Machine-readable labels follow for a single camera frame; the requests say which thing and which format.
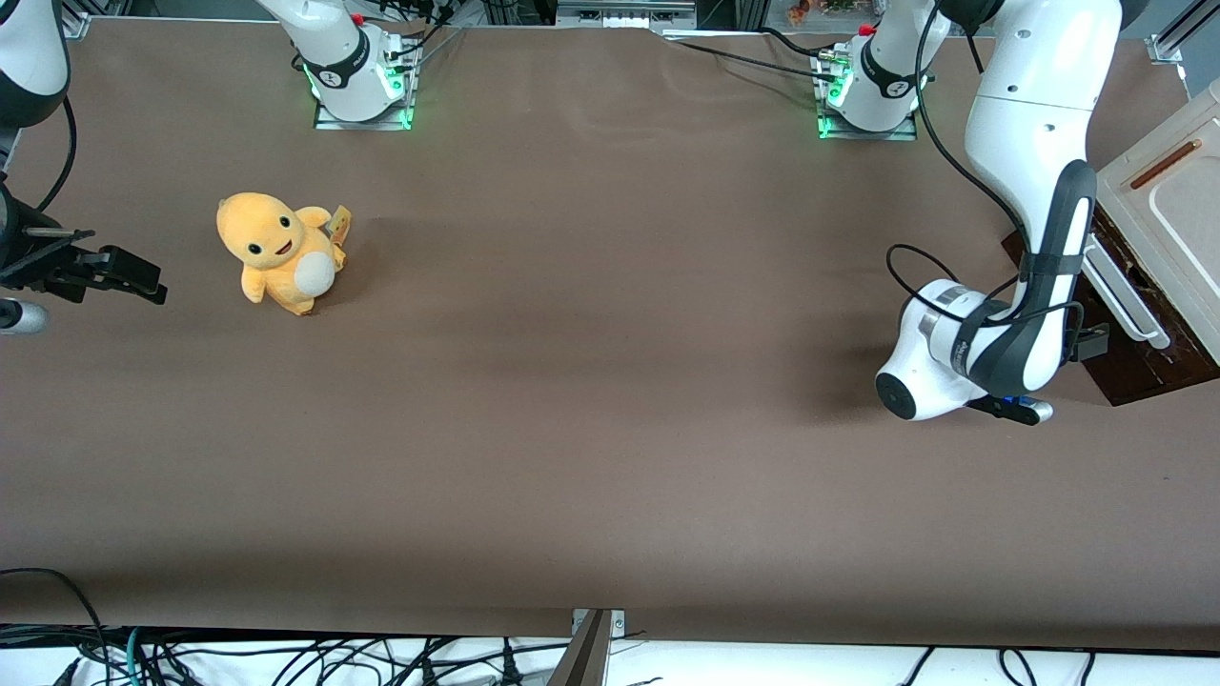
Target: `white floor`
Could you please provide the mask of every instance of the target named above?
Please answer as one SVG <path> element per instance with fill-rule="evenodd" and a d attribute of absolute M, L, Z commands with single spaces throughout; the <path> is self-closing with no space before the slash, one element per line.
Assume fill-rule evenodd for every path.
<path fill-rule="evenodd" d="M 515 638 L 514 646 L 549 643 L 555 638 Z M 359 646 L 362 641 L 354 641 Z M 409 662 L 423 646 L 422 640 L 390 641 L 395 658 Z M 276 647 L 305 647 L 309 642 L 212 643 L 206 647 L 221 651 L 256 651 Z M 499 638 L 465 638 L 448 646 L 434 659 L 464 659 L 494 655 L 500 652 Z M 182 646 L 179 651 L 193 647 Z M 381 646 L 373 654 L 384 657 Z M 922 648 L 874 646 L 778 646 L 756 643 L 689 643 L 661 641 L 616 641 L 612 646 L 606 686 L 638 686 L 656 677 L 656 686 L 895 686 L 903 682 Z M 516 657 L 523 674 L 553 668 L 561 651 L 523 653 Z M 1039 686 L 1076 686 L 1086 657 L 1068 652 L 1026 652 Z M 4 686 L 48 686 L 77 657 L 71 648 L 0 649 L 0 684 Z M 118 652 L 116 662 L 122 662 Z M 185 655 L 183 662 L 195 679 L 206 686 L 267 686 L 292 659 L 292 654 L 259 657 Z M 305 660 L 296 664 L 303 665 Z M 389 679 L 389 668 L 373 658 L 355 662 L 381 669 L 381 679 Z M 1010 669 L 1024 680 L 1016 660 Z M 326 680 L 326 686 L 377 686 L 378 675 L 364 668 L 340 668 Z M 443 686 L 483 686 L 497 671 L 477 665 L 442 680 Z M 82 660 L 74 686 L 88 686 L 104 677 L 101 665 Z M 317 665 L 304 674 L 294 686 L 314 684 Z M 418 674 L 407 686 L 420 686 Z M 1004 686 L 1009 681 L 999 670 L 996 651 L 937 649 L 915 686 Z M 1205 686 L 1220 684 L 1220 658 L 1153 657 L 1100 654 L 1088 679 L 1088 686 Z M 116 686 L 127 680 L 116 675 Z"/>

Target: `plush toy belly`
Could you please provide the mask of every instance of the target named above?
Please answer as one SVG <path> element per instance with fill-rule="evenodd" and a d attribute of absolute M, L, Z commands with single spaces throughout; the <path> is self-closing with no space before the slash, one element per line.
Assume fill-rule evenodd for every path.
<path fill-rule="evenodd" d="M 296 271 L 293 272 L 293 282 L 298 291 L 311 298 L 326 293 L 334 283 L 334 259 L 316 251 L 301 255 Z"/>

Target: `plush toy head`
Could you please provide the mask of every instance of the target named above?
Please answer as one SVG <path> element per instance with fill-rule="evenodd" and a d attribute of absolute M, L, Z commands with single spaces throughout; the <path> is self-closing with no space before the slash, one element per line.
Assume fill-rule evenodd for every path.
<path fill-rule="evenodd" d="M 293 259 L 305 242 L 305 225 L 296 212 L 262 193 L 238 193 L 221 200 L 216 229 L 229 253 L 259 270 Z"/>

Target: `white cabinet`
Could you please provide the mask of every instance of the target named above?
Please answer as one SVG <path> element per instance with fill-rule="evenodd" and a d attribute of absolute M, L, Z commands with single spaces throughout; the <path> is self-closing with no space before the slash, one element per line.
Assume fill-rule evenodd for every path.
<path fill-rule="evenodd" d="M 1098 178 L 1098 204 L 1220 360 L 1220 79 Z"/>

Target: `cable connector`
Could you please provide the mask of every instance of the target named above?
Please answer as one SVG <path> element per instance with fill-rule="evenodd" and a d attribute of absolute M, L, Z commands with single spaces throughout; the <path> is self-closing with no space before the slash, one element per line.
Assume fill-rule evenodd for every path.
<path fill-rule="evenodd" d="M 525 675 L 517 669 L 517 660 L 512 657 L 512 646 L 509 640 L 504 640 L 504 676 L 500 677 L 501 686 L 521 686 Z"/>
<path fill-rule="evenodd" d="M 76 675 L 76 668 L 81 664 L 81 658 L 72 660 L 67 668 L 63 669 L 63 674 L 55 680 L 51 686 L 72 686 L 72 677 Z"/>
<path fill-rule="evenodd" d="M 432 668 L 432 658 L 428 655 L 423 657 L 423 662 L 420 663 L 420 668 L 423 670 L 422 684 L 436 684 L 437 682 L 437 670 Z"/>

